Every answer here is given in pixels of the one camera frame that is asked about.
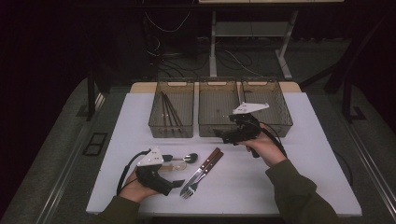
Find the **white table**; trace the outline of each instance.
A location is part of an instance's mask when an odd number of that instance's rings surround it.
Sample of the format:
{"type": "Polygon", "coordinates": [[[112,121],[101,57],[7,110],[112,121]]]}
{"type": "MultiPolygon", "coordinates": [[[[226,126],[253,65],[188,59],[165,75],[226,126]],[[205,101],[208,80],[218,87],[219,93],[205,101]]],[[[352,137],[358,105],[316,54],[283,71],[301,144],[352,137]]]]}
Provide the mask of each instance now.
{"type": "MultiPolygon", "coordinates": [[[[87,206],[88,213],[99,213],[106,208],[115,195],[124,166],[135,154],[159,146],[162,154],[175,157],[192,152],[199,155],[199,160],[184,171],[161,173],[170,181],[187,181],[216,147],[224,156],[188,200],[179,196],[181,189],[172,189],[167,197],[152,196],[141,204],[141,217],[278,216],[274,189],[264,173],[268,167],[261,159],[252,158],[243,146],[224,145],[219,138],[201,138],[198,125],[194,126],[193,138],[154,139],[148,126],[153,96],[153,93],[127,94],[87,206]]],[[[307,96],[301,92],[285,92],[284,96],[294,123],[288,135],[281,139],[289,159],[302,175],[318,185],[318,194],[340,217],[361,216],[361,207],[307,96]]],[[[198,124],[197,111],[196,106],[194,124],[198,124]]]]}

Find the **gray floor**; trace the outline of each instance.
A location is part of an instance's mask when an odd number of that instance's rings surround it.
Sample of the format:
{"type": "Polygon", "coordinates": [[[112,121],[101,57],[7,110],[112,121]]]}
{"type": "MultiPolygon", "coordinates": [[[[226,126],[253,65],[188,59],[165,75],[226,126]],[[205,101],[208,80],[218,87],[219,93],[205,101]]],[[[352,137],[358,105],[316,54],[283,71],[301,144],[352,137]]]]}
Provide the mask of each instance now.
{"type": "MultiPolygon", "coordinates": [[[[221,39],[217,44],[218,76],[257,76],[254,73],[282,78],[274,50],[280,42],[274,39],[236,40],[221,39]]],[[[285,55],[293,75],[293,81],[301,82],[335,63],[348,46],[345,40],[291,42],[285,55]]],[[[169,57],[165,64],[177,67],[186,77],[207,77],[207,42],[200,44],[202,53],[197,59],[169,57]]],[[[161,66],[159,77],[177,77],[179,72],[169,66],[161,66]]],[[[363,144],[373,157],[378,169],[392,189],[396,189],[396,138],[387,124],[367,102],[357,88],[353,89],[352,105],[358,106],[366,120],[356,120],[353,125],[341,116],[341,92],[326,94],[322,88],[326,78],[304,89],[314,107],[324,132],[337,156],[346,178],[353,180],[352,188],[361,204],[362,217],[342,218],[343,223],[395,223],[375,182],[361,161],[359,147],[350,134],[356,130],[363,144]]],[[[106,146],[117,122],[120,107],[129,87],[114,87],[105,96],[98,112],[91,121],[86,121],[81,110],[87,104],[85,80],[77,86],[64,106],[64,110],[35,163],[24,179],[17,195],[5,213],[1,223],[87,223],[92,218],[85,212],[94,181],[100,169],[106,146]],[[107,133],[104,150],[98,157],[81,155],[93,133],[107,133]]],[[[253,219],[174,219],[154,218],[152,223],[280,223],[276,218],[253,219]]]]}

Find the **steak knife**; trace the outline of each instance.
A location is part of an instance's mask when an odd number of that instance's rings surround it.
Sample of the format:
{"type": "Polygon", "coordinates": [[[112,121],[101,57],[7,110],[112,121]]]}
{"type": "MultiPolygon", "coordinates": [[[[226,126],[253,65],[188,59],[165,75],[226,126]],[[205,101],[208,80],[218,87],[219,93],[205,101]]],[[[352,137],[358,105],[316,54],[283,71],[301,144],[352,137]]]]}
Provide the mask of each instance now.
{"type": "Polygon", "coordinates": [[[219,160],[219,158],[222,156],[222,152],[220,151],[220,149],[218,147],[216,147],[216,149],[210,154],[210,156],[204,161],[204,163],[198,168],[197,171],[195,171],[195,173],[192,175],[192,177],[190,177],[189,181],[184,185],[183,189],[181,189],[180,192],[180,196],[182,194],[184,194],[184,192],[189,188],[189,186],[191,186],[203,173],[203,171],[205,170],[205,168],[211,164],[212,166],[214,165],[214,163],[211,163],[217,156],[219,156],[217,158],[217,161],[219,160]]]}

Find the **green sleeve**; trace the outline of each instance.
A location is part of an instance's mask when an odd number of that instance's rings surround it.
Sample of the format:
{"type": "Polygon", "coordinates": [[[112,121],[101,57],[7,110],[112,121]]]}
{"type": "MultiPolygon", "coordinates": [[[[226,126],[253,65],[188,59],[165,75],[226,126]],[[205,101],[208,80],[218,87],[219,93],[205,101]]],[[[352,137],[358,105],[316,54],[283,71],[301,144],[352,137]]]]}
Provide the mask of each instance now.
{"type": "Polygon", "coordinates": [[[106,209],[93,218],[91,224],[135,224],[139,206],[139,203],[114,196],[106,209]]]}
{"type": "Polygon", "coordinates": [[[289,160],[267,170],[275,201],[286,223],[341,223],[332,206],[317,193],[317,185],[300,175],[289,160]]]}

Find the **mesh basket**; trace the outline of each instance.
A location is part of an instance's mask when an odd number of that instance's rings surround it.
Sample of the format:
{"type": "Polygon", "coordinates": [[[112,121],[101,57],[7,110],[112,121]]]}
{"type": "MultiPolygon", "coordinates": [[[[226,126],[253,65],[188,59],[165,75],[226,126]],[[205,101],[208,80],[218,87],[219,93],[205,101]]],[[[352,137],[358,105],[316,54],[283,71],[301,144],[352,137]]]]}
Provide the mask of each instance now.
{"type": "Polygon", "coordinates": [[[268,104],[270,107],[251,113],[260,122],[270,125],[270,132],[285,137],[293,125],[291,115],[275,77],[243,77],[242,95],[246,103],[268,104]]]}
{"type": "Polygon", "coordinates": [[[195,78],[158,80],[148,126],[154,138],[191,138],[195,78]]]}
{"type": "Polygon", "coordinates": [[[234,77],[201,77],[199,79],[199,135],[216,137],[214,130],[227,131],[235,127],[229,115],[239,106],[234,77]]]}

